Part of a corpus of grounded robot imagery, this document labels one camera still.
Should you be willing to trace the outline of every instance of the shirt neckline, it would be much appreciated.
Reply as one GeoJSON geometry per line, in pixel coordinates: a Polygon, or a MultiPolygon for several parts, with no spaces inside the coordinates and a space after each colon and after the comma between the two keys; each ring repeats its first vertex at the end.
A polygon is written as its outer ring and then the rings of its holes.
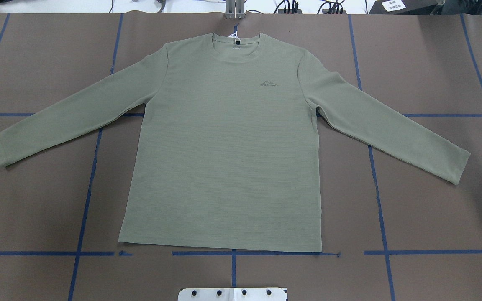
{"type": "Polygon", "coordinates": [[[240,45],[244,44],[258,44],[256,49],[248,54],[248,55],[242,55],[242,56],[232,56],[232,55],[226,55],[225,53],[222,53],[218,51],[214,46],[213,46],[213,40],[217,42],[224,42],[224,43],[230,43],[233,46],[235,46],[235,40],[234,38],[230,38],[229,36],[219,36],[216,33],[209,33],[206,35],[206,44],[208,46],[209,53],[216,59],[220,61],[226,61],[228,63],[245,63],[247,61],[252,61],[256,57],[260,55],[262,52],[262,47],[265,42],[265,34],[259,33],[257,36],[253,36],[252,38],[240,38],[241,42],[239,42],[240,45]]]}

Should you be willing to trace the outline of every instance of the long-sleeve shirt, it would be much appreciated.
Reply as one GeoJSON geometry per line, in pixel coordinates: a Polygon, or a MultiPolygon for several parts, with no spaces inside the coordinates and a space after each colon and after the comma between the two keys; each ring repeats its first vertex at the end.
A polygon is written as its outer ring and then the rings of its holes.
{"type": "Polygon", "coordinates": [[[119,242],[321,251],[317,109],[337,131],[455,185],[470,156],[304,48],[209,33],[166,43],[0,132],[0,166],[143,103],[119,242]]]}

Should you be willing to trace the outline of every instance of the black cable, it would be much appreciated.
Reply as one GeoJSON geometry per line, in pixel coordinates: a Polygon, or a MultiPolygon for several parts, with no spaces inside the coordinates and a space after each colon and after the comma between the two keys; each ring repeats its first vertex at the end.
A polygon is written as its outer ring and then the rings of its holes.
{"type": "Polygon", "coordinates": [[[343,5],[341,5],[343,2],[345,2],[345,0],[342,0],[342,2],[340,2],[340,7],[341,7],[340,12],[339,12],[340,14],[343,13],[343,5]]]}
{"type": "Polygon", "coordinates": [[[165,9],[165,5],[167,5],[167,0],[157,0],[158,2],[161,2],[161,9],[157,13],[162,13],[163,10],[165,9]]]}
{"type": "Polygon", "coordinates": [[[280,7],[281,4],[284,4],[284,11],[285,11],[285,2],[287,2],[287,5],[289,6],[289,0],[282,0],[277,6],[276,9],[273,13],[276,13],[278,11],[278,8],[280,7]]]}
{"type": "Polygon", "coordinates": [[[328,11],[327,13],[332,13],[332,14],[334,14],[334,12],[335,12],[335,11],[338,9],[338,8],[337,8],[337,7],[338,7],[338,5],[339,5],[339,4],[338,4],[338,2],[337,2],[337,1],[336,1],[336,2],[334,2],[334,5],[332,6],[331,10],[330,10],[330,11],[328,11]]]}
{"type": "Polygon", "coordinates": [[[323,2],[323,4],[321,4],[321,6],[319,6],[319,10],[317,11],[317,13],[319,13],[321,11],[321,8],[323,8],[323,5],[325,4],[329,4],[329,11],[330,11],[330,8],[332,7],[332,2],[329,2],[329,1],[325,1],[323,2]]]}

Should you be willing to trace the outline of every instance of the mountain logo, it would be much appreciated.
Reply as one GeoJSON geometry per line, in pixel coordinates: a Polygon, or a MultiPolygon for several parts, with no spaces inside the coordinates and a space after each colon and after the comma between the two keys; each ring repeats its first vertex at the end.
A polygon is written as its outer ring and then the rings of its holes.
{"type": "Polygon", "coordinates": [[[271,87],[274,87],[274,86],[278,86],[278,85],[275,84],[274,82],[268,82],[268,81],[266,80],[263,84],[260,84],[260,86],[271,86],[271,87]]]}

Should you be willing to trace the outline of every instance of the white sticker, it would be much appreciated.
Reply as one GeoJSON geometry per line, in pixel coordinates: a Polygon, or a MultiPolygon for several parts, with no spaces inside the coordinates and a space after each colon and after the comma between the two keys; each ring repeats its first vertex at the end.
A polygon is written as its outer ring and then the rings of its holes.
{"type": "Polygon", "coordinates": [[[390,0],[382,2],[382,6],[384,6],[384,9],[386,11],[398,11],[406,8],[401,0],[390,0]]]}

